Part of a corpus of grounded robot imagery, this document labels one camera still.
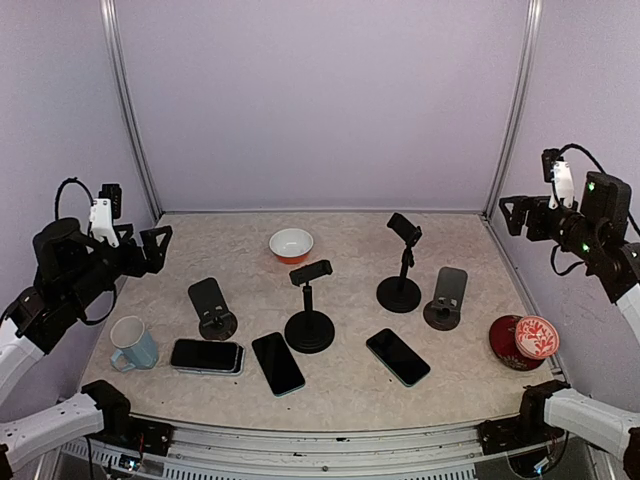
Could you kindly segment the black teal phone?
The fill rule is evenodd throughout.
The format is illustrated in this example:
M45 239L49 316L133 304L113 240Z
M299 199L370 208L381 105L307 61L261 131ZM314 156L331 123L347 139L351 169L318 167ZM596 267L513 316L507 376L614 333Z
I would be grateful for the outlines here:
M406 387L416 385L431 372L429 364L389 328L368 338L366 346Z

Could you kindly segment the black pole phone stand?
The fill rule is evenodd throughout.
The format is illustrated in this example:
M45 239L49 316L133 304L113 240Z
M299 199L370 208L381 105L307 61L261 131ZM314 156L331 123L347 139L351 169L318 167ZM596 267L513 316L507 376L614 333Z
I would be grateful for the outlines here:
M413 248L422 237L419 226L411 223L404 215L394 212L387 227L393 230L404 242L400 272L380 282L376 289L376 298L386 310L404 314L415 310L421 303L419 286L408 277L410 268L415 266Z
M313 306L310 282L333 273L329 260L323 259L289 273L291 283L302 287L303 310L294 314L285 325L285 340L295 351L316 354L326 350L335 338L331 319Z

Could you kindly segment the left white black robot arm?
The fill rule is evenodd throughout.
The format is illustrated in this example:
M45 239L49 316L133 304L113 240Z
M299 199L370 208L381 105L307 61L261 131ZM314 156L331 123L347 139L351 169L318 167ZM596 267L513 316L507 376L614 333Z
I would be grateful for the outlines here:
M55 220L33 238L37 270L1 316L1 396L7 398L22 377L51 353L77 322L90 325L86 309L115 291L122 276L159 273L173 235L169 226L144 230L118 227L117 246L82 232L77 219ZM82 387L71 398L1 426L1 476L71 440L98 434L121 445L140 434L130 401L105 380Z

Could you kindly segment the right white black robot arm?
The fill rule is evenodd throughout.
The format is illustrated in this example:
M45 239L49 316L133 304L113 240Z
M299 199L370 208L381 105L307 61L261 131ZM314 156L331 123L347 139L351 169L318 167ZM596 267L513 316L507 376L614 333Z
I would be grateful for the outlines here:
M500 199L511 235L553 241L563 253L584 264L597 279L610 312L626 321L626 332L639 337L639 245L626 240L631 188L624 181L590 171L584 193L553 189L548 196L517 195ZM511 426L523 444L535 442L549 428L560 429L617 458L626 476L639 476L639 416L583 394L566 382L548 381L525 391L521 413Z

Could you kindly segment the left flat black phone stand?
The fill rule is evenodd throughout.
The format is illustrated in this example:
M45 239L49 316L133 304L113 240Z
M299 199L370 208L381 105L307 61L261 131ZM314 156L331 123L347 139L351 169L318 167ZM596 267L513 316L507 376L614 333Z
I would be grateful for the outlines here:
M229 310L215 278L191 285L188 295L199 319L199 333L205 340L225 341L235 334L236 316Z

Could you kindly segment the flat black phone stand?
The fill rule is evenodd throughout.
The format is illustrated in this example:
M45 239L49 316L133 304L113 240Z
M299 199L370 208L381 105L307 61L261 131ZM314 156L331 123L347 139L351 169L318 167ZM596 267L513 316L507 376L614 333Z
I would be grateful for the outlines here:
M423 318L431 328L451 331L459 325L467 281L465 270L453 267L440 269L433 298L423 309Z
M235 334L236 316L229 310L215 278L191 285L188 295L199 319L199 333L205 340L225 341Z

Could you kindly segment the right flat black phone stand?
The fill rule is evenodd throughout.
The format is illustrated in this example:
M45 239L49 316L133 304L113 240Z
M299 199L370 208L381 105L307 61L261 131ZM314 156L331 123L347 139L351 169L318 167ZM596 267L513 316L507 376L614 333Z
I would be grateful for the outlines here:
M453 267L440 269L433 298L423 309L423 318L431 328L451 331L459 325L467 281L465 270Z

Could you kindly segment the light blue mug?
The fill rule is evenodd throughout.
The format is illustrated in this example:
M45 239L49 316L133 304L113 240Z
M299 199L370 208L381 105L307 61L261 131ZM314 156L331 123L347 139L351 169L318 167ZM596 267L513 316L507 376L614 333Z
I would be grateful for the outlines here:
M118 372L150 370L158 359L156 342L145 323L137 316L126 316L117 320L109 334L114 353L110 364Z

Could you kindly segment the dark red saucer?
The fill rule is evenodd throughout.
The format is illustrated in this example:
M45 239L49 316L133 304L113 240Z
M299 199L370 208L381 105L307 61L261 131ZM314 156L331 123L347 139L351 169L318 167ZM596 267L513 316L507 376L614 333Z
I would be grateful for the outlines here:
M521 316L505 315L496 319L489 330L489 343L498 360L514 371L527 372L544 361L525 357L516 346L516 326Z

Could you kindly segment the red patterned bowl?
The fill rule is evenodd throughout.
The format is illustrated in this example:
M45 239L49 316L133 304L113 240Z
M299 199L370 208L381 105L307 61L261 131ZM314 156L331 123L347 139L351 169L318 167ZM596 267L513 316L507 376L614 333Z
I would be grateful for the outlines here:
M557 352L560 338L548 320L538 316L526 316L516 323L515 343L523 356L544 360Z

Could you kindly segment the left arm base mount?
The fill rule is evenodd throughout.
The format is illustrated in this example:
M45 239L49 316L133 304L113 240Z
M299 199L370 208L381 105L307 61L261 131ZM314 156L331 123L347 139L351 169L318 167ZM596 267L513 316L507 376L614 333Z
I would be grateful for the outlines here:
M89 438L142 454L166 457L173 434L174 427L168 423L130 417L123 433L100 432L91 434Z

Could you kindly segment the right aluminium frame post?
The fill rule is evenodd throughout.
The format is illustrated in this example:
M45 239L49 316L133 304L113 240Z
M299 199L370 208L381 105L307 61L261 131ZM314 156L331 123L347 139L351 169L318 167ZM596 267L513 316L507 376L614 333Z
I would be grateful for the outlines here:
M487 222L492 221L495 216L495 212L498 209L499 197L505 184L508 169L517 143L518 132L525 110L531 73L534 68L542 10L542 0L530 0L528 2L523 43L520 52L514 92L507 116L506 130L500 147L498 164L483 210L483 216Z

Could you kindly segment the aluminium frame post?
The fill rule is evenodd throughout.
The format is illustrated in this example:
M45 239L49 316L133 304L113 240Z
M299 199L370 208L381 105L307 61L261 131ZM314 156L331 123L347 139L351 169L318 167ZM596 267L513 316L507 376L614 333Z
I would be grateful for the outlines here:
M152 178L151 169L147 161L146 152L136 118L134 102L128 84L116 2L113 0L101 0L99 4L109 62L111 64L114 77L115 89L126 136L133 156L134 167L138 174L151 218L154 222L158 222L163 215L163 209Z
M528 2L523 43L520 52L514 92L507 116L506 130L500 147L498 164L483 210L483 216L487 222L492 221L495 216L495 212L498 209L499 197L505 184L508 169L517 143L518 132L525 110L531 73L534 68L542 10L542 0L530 0Z

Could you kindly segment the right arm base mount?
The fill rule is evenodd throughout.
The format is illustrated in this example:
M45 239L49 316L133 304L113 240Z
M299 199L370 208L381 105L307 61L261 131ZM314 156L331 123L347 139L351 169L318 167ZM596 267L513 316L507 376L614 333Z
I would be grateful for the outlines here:
M526 432L516 417L487 420L480 423L476 430L485 456L538 445L549 440L549 434L544 429L533 433Z

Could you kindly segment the left aluminium frame post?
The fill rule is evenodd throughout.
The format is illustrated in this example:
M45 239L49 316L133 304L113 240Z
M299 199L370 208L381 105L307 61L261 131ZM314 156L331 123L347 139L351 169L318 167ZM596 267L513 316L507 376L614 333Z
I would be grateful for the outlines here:
M146 152L136 118L134 102L128 84L116 2L113 0L101 0L99 4L109 62L111 64L114 77L115 89L126 136L133 156L134 167L138 174L151 218L154 222L158 222L163 215L163 209L152 178L151 169L147 161Z

